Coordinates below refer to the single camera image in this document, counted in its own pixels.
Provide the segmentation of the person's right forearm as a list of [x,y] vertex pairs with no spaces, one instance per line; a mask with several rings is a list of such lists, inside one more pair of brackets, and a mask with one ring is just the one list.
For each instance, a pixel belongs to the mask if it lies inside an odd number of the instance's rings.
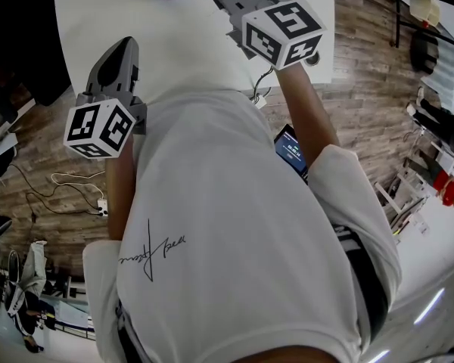
[[307,168],[329,145],[340,144],[328,113],[301,64],[276,70]]

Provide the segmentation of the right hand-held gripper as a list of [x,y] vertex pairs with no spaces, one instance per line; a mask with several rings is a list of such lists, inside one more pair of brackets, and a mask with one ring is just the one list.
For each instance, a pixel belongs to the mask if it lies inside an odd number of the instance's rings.
[[260,57],[283,70],[312,57],[327,31],[307,0],[214,0],[230,15],[229,36],[247,59]]

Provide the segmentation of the black office chair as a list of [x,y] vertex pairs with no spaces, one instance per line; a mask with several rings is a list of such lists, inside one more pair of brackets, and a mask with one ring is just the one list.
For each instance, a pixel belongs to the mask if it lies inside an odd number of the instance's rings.
[[70,87],[54,0],[0,0],[0,62],[44,106]]

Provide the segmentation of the cream plastic container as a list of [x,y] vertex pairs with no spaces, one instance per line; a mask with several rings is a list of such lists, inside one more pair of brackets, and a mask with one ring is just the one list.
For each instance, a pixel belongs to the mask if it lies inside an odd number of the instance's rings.
[[440,22],[440,5],[437,0],[409,0],[409,11],[424,25],[436,27]]

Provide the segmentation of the black round stool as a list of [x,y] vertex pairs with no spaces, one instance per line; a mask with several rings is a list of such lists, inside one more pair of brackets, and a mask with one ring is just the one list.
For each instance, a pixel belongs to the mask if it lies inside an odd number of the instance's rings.
[[415,72],[423,72],[431,75],[437,65],[437,58],[428,53],[429,46],[438,46],[438,41],[433,36],[429,36],[421,31],[412,34],[410,45],[410,61]]

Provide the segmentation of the person's left forearm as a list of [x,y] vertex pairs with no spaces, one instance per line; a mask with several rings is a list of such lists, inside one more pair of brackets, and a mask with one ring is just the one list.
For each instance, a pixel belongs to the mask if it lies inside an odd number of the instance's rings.
[[135,196],[136,167],[133,137],[126,140],[117,158],[106,159],[105,175],[108,205],[108,234],[111,240],[121,241]]

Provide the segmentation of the person's white t-shirt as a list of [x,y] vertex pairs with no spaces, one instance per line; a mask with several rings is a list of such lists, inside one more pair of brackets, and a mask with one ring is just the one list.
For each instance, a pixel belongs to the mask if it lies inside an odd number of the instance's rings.
[[235,91],[151,104],[121,241],[83,253],[106,363],[228,363],[311,347],[358,363],[401,282],[357,156],[326,147],[307,183]]

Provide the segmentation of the pale corrugated sheet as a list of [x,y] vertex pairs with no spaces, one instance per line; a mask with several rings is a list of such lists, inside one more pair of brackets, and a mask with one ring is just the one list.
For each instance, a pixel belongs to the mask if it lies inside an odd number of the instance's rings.
[[423,76],[421,80],[438,94],[441,106],[454,113],[454,45],[437,39],[437,52],[432,74]]

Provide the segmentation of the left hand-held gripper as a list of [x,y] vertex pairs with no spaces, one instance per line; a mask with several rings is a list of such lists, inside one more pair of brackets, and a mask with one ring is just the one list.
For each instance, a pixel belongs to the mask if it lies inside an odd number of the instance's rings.
[[[139,46],[131,36],[100,57],[86,83],[88,95],[78,95],[76,106],[69,110],[65,147],[90,160],[117,158],[130,135],[146,133],[147,106],[133,97],[138,61]],[[125,106],[120,100],[132,104]]]

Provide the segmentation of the white metal rack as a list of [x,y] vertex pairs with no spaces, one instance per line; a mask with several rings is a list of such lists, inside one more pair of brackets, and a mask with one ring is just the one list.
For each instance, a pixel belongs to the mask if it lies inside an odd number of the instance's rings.
[[375,190],[394,236],[403,231],[431,196],[428,183],[404,166],[387,186],[375,182]]

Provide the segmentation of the phone with lit screen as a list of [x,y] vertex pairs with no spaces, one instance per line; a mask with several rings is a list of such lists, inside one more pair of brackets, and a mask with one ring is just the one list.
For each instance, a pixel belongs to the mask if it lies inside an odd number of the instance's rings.
[[292,126],[286,124],[274,139],[275,152],[307,183],[308,169]]

